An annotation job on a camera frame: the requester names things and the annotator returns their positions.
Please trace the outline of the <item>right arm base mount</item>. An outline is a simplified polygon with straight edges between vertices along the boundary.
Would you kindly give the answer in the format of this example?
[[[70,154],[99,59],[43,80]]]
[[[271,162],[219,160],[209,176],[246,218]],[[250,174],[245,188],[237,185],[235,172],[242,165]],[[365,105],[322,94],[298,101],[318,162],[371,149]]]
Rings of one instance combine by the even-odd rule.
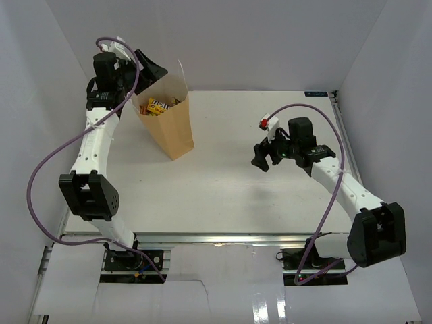
[[[295,274],[300,265],[304,248],[286,248],[280,250],[275,258],[281,263],[283,268],[283,282],[285,287],[296,286],[294,282]],[[316,272],[326,268],[333,262],[335,258],[320,258],[310,253],[308,260],[305,262],[302,271],[299,275],[299,282],[303,282]],[[346,272],[345,263],[340,261],[337,265],[326,271],[324,274],[305,283],[306,286],[340,286],[347,285],[348,279],[344,275]]]

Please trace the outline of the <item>large orange gummy bag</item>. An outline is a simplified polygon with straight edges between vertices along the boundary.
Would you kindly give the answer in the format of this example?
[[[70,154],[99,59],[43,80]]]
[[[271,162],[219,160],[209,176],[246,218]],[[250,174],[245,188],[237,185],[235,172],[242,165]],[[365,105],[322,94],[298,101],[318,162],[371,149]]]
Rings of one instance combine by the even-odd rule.
[[[149,114],[149,111],[147,110],[147,106],[143,106],[143,105],[140,106],[140,114],[141,115],[148,115]]]

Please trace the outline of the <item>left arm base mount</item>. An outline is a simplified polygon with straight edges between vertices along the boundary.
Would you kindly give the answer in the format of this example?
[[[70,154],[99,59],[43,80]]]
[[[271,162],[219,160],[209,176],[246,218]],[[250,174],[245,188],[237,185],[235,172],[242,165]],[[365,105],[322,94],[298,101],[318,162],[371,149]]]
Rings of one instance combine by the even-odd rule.
[[[108,243],[104,243],[105,247],[105,261],[103,270],[108,272],[115,271],[133,271],[138,275],[144,275],[146,272],[163,269],[163,250],[140,250],[145,254],[153,263],[143,255],[131,252],[129,250],[113,250]]]

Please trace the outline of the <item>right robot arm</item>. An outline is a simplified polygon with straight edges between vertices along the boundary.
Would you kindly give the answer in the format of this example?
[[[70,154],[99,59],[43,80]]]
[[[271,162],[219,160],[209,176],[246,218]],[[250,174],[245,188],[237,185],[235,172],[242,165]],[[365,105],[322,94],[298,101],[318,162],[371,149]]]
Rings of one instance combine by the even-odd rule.
[[[337,203],[352,221],[347,234],[319,234],[304,259],[313,269],[320,269],[329,258],[352,259],[365,268],[406,252],[405,214],[396,202],[386,203],[370,193],[352,175],[342,170],[342,163],[326,145],[317,144],[309,118],[289,120],[288,129],[276,117],[266,114],[260,128],[266,137],[254,146],[251,163],[268,171],[283,159],[292,159],[308,176],[336,195]]]

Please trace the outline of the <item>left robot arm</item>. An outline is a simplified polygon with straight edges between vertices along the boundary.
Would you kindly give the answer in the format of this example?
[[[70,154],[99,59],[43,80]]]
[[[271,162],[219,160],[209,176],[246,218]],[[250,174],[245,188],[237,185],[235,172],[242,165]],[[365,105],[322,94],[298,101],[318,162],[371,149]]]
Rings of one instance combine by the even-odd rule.
[[[107,160],[114,131],[120,121],[120,106],[128,94],[139,95],[167,74],[140,49],[132,61],[119,50],[93,57],[95,76],[86,89],[86,127],[77,159],[68,174],[59,177],[59,187],[70,212],[97,228],[110,241],[126,246],[119,261],[127,269],[142,263],[142,252],[133,247],[135,234],[117,214],[119,193],[107,179]]]

